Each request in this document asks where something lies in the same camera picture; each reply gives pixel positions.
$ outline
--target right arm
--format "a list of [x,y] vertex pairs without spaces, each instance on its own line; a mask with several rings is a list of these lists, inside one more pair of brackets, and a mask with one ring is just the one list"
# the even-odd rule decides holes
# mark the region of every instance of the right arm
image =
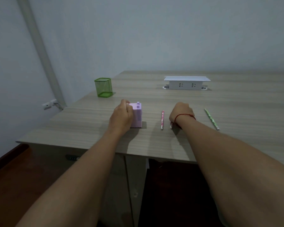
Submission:
[[[193,114],[177,103],[178,114]],[[197,163],[231,226],[284,226],[284,165],[256,148],[187,115],[176,123],[185,132]]]

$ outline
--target white wall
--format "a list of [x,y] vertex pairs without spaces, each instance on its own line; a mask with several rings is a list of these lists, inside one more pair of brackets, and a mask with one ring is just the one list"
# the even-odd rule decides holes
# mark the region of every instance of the white wall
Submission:
[[284,0],[30,0],[67,103],[123,70],[284,71]]
[[16,0],[0,0],[0,157],[59,110]]

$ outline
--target left hand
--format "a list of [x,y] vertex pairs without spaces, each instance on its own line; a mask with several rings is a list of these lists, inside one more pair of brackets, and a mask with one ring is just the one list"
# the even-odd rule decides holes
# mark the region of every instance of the left hand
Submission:
[[121,103],[115,108],[109,119],[108,131],[117,135],[124,135],[133,121],[133,107],[129,105],[128,100],[121,100]]

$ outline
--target green base of pen holder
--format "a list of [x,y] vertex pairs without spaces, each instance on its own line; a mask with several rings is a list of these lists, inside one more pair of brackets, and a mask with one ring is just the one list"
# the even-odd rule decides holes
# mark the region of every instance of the green base of pen holder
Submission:
[[110,78],[99,78],[95,80],[98,97],[108,98],[113,95]]

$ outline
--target tabletop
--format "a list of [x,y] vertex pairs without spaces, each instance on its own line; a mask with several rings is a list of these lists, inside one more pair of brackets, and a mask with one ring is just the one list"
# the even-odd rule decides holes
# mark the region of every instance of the tabletop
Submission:
[[[165,76],[207,76],[208,90],[163,89]],[[142,104],[142,128],[122,137],[116,152],[194,162],[185,134],[169,127],[169,114],[179,102],[189,103],[196,119],[214,129],[204,108],[222,133],[238,138],[284,164],[284,73],[218,73],[124,71],[112,79],[115,92],[99,98],[95,91],[65,108],[20,143],[89,149],[105,132],[121,99]],[[164,129],[160,129],[165,110]]]

